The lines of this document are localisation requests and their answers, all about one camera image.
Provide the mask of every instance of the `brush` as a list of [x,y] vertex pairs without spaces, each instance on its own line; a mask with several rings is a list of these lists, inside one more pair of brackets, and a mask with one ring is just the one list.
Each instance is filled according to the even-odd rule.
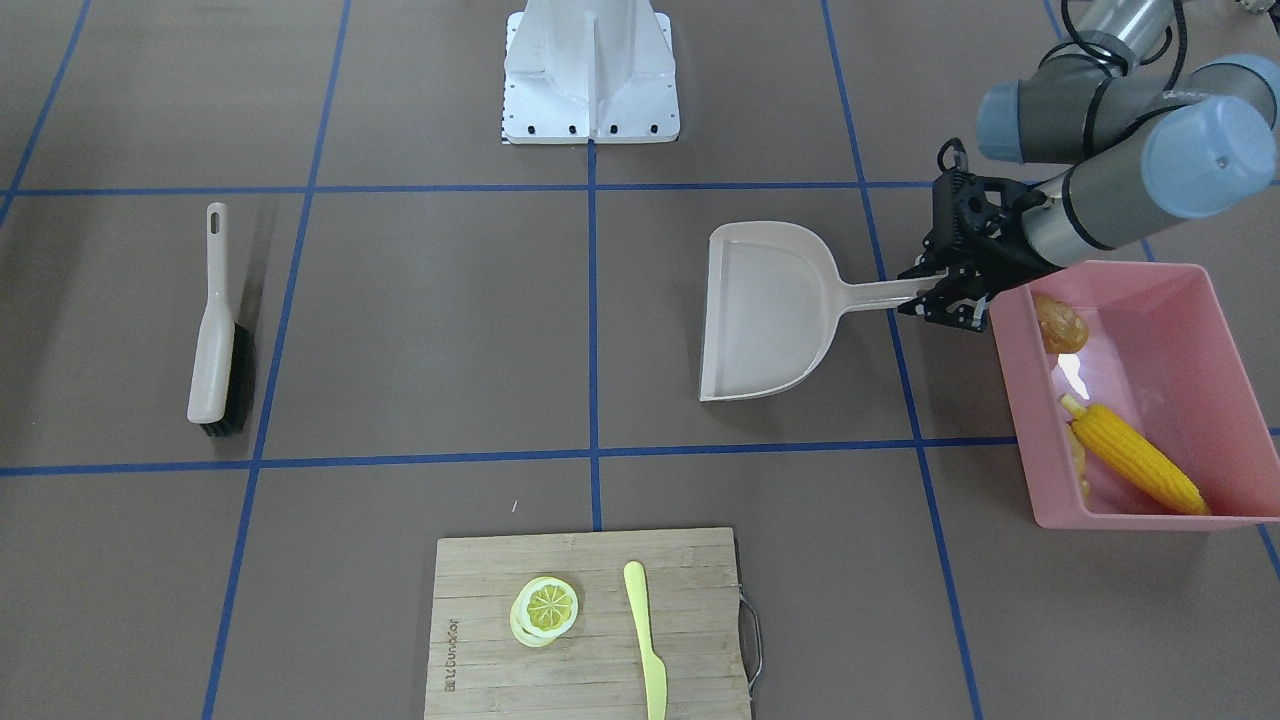
[[227,205],[205,210],[209,297],[200,320],[187,419],[211,437],[244,429],[253,404],[253,333],[232,319],[227,300]]

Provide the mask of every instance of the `knife handle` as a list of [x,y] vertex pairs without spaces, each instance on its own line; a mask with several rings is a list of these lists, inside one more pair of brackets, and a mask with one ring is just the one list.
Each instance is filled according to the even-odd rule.
[[627,601],[631,603],[631,619],[636,623],[636,637],[640,638],[640,652],[653,652],[653,635],[649,632],[649,582],[644,575],[644,565],[632,560],[622,568],[622,580],[627,585]]

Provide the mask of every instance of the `toy corn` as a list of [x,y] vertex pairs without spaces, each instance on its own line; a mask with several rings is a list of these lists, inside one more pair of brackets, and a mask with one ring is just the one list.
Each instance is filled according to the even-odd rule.
[[1105,405],[1060,400],[1075,418],[1071,432],[1091,452],[1153,500],[1184,515],[1212,515],[1199,489],[1156,446]]

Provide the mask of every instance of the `cutting board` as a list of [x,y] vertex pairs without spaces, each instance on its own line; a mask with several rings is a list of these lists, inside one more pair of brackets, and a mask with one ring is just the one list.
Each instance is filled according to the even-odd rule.
[[[667,719],[750,720],[731,528],[444,538],[435,551],[426,720],[644,720],[644,675],[622,566],[649,580]],[[525,583],[573,585],[573,626],[544,648],[511,634]]]

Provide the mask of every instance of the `brush bristles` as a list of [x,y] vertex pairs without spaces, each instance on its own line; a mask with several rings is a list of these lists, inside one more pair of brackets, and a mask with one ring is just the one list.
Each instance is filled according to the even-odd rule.
[[232,345],[232,369],[227,382],[227,409],[216,423],[202,423],[210,437],[233,436],[244,429],[248,409],[253,405],[253,333],[236,325]]

